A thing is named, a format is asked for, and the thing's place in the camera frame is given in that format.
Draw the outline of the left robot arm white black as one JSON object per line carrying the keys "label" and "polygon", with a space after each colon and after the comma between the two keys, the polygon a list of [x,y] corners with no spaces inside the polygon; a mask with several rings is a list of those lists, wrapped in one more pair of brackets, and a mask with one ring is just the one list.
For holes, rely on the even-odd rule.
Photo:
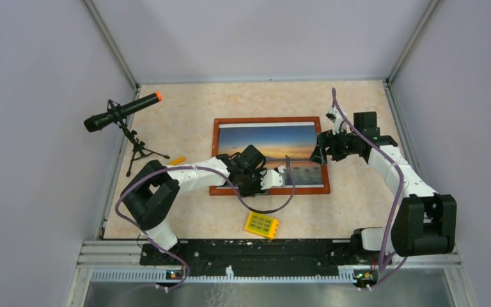
{"label": "left robot arm white black", "polygon": [[245,198],[263,194],[268,174],[266,157],[253,145],[232,155],[219,154],[207,161],[181,166],[148,162],[120,194],[135,224],[156,243],[155,256],[164,264],[179,257],[178,238],[167,215],[180,194],[205,187],[234,186]]}

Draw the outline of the yellow handled screwdriver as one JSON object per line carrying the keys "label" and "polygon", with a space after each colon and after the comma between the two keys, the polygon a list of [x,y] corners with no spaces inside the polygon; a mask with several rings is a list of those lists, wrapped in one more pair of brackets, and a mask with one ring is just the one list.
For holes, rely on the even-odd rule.
{"label": "yellow handled screwdriver", "polygon": [[181,163],[184,163],[185,161],[186,161],[185,157],[178,157],[178,158],[173,159],[172,161],[168,162],[168,165],[177,166]]}

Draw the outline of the sunset photo print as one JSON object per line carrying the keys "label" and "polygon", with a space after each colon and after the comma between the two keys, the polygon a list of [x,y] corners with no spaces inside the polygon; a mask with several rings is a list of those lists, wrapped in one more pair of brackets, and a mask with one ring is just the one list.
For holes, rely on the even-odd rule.
{"label": "sunset photo print", "polygon": [[297,188],[324,188],[329,183],[324,167],[309,160],[316,137],[314,121],[222,123],[215,148],[231,155],[253,145],[265,156],[266,168],[286,167]]}

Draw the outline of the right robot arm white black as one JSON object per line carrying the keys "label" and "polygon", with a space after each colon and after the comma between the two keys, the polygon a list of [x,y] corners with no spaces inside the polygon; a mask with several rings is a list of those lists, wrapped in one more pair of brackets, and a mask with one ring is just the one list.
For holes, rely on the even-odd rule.
{"label": "right robot arm white black", "polygon": [[351,259],[365,264],[375,251],[399,256],[452,252],[457,212],[454,197],[438,193],[419,177],[396,140],[380,133],[375,112],[354,113],[352,123],[333,107],[326,116],[333,128],[317,135],[310,160],[327,164],[358,155],[394,195],[387,224],[361,230],[361,239],[349,246]]}

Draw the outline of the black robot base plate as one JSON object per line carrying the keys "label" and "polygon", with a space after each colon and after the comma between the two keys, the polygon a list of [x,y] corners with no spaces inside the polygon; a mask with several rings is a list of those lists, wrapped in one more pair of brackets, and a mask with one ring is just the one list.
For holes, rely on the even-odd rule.
{"label": "black robot base plate", "polygon": [[336,239],[187,239],[169,254],[144,244],[143,266],[190,267],[191,276],[215,276],[231,267],[237,276],[335,276],[344,265],[369,267],[378,251],[367,251],[355,237]]}

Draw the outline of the red wooden picture frame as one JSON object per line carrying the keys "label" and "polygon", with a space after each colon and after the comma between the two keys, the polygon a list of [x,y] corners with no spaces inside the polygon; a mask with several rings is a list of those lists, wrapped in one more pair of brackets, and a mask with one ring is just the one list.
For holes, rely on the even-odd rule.
{"label": "red wooden picture frame", "polygon": [[[264,118],[216,118],[214,120],[214,133],[212,138],[212,155],[216,156],[215,142],[217,141],[218,126],[222,123],[261,123],[261,122],[302,122],[302,121],[314,121],[317,128],[317,135],[321,132],[320,119],[317,116],[298,116],[298,117],[264,117]],[[324,167],[324,173],[328,176],[328,169],[326,165]],[[285,185],[283,187],[272,188],[268,191],[271,195],[289,195],[292,191],[291,177],[285,178]],[[330,181],[327,187],[324,188],[297,188],[295,194],[297,195],[313,195],[313,194],[330,194],[331,185]]]}

